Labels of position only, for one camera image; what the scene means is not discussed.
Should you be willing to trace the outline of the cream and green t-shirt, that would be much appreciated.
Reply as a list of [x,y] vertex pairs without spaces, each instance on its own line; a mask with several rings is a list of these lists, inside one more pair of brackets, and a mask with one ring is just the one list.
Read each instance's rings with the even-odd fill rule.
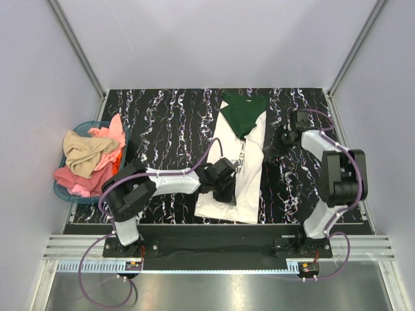
[[213,134],[222,145],[211,147],[207,161],[213,164],[224,156],[235,165],[236,181],[230,194],[235,196],[236,204],[218,202],[211,192],[199,194],[195,216],[257,223],[267,107],[264,95],[248,97],[234,91],[222,92]]

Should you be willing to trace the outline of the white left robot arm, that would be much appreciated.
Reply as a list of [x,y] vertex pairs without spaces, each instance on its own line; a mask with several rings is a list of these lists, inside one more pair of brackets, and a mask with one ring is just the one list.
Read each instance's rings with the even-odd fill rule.
[[151,198],[174,193],[216,194],[233,181],[235,173],[236,166],[225,157],[181,170],[156,170],[133,162],[101,187],[99,209],[110,218],[117,249],[131,257],[140,248],[135,217]]

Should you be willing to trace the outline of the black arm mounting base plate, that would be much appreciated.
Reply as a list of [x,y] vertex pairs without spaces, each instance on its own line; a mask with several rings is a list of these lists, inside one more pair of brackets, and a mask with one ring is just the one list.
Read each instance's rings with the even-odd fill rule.
[[132,258],[139,255],[153,262],[175,264],[207,264],[223,268],[275,268],[288,259],[332,259],[335,242],[351,244],[351,238],[336,235],[329,239],[330,249],[311,258],[287,255],[274,249],[276,242],[290,242],[299,225],[186,224],[138,227],[139,240],[122,246],[117,237],[104,240],[102,254],[106,258]]

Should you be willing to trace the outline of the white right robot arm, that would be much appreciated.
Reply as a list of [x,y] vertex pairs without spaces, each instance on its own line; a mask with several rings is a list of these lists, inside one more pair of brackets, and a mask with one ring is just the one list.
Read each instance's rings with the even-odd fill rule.
[[331,232],[334,224],[368,194],[365,153],[346,148],[312,126],[309,112],[309,109],[291,112],[289,122],[279,126],[272,137],[272,149],[278,155],[288,154],[299,146],[320,162],[316,207],[290,242],[276,242],[274,246],[276,251],[305,258],[330,249],[329,239],[341,234]]

